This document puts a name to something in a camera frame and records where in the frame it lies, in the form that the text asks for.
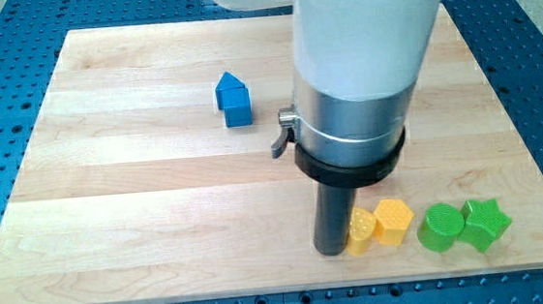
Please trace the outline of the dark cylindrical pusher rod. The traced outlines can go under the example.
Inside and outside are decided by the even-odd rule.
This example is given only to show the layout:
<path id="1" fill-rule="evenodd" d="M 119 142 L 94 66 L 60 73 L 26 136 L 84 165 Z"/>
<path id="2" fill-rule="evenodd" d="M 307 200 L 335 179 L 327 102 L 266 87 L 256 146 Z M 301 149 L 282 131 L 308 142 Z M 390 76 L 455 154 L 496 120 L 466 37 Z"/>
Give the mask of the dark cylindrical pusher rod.
<path id="1" fill-rule="evenodd" d="M 356 189 L 318 184 L 314 246 L 319 253 L 339 255 L 347 246 Z"/>

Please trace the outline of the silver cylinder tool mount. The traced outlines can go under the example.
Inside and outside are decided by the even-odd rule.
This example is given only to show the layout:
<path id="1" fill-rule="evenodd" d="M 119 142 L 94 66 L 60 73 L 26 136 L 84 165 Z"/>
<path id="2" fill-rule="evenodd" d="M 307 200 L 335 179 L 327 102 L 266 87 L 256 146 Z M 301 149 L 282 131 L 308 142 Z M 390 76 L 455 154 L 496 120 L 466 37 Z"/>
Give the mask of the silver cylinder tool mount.
<path id="1" fill-rule="evenodd" d="M 321 92 L 300 73 L 292 105 L 278 111 L 281 132 L 272 157 L 294 144 L 294 163 L 323 186 L 353 189 L 376 184 L 398 164 L 406 139 L 405 119 L 415 87 L 375 92 L 368 100 Z"/>

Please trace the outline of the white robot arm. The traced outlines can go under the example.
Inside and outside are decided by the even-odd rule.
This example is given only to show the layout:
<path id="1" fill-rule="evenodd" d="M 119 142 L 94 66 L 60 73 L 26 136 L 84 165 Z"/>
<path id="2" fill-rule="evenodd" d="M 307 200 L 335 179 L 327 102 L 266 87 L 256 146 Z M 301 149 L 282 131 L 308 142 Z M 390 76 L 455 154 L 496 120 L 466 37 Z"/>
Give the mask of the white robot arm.
<path id="1" fill-rule="evenodd" d="M 314 245 L 343 252 L 355 193 L 388 176 L 440 0 L 213 0 L 232 11 L 292 9 L 292 104 L 274 158 L 317 182 Z"/>

